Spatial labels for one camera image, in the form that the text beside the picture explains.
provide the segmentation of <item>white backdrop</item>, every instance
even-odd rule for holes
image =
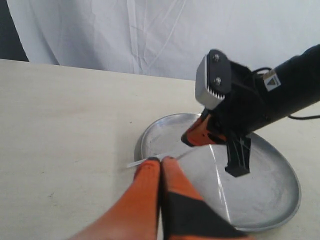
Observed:
[[[7,0],[30,62],[195,79],[217,48],[255,69],[319,43],[318,0]]]

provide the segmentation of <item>white table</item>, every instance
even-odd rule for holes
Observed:
[[[126,165],[150,123],[202,109],[193,81],[0,60],[0,239],[76,233],[127,189]],[[301,111],[319,113],[320,104]],[[296,216],[258,240],[319,239],[319,123],[283,119],[258,131],[302,188]]]

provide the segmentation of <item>silver tray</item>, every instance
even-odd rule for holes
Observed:
[[[227,150],[223,145],[195,148],[180,141],[200,115],[179,113],[151,124],[137,144],[136,159],[174,152],[179,164],[206,203],[236,229],[259,232],[279,227],[298,211],[301,189],[288,161],[267,141],[252,133],[250,171],[234,178],[225,172]]]

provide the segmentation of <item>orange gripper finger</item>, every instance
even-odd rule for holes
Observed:
[[[175,158],[162,160],[161,180],[164,240],[254,240],[205,203]]]
[[[98,220],[69,240],[156,240],[160,161],[151,157],[136,170],[130,187]]]

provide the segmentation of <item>dark background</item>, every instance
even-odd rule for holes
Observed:
[[[29,61],[10,15],[7,0],[0,0],[0,59]]]

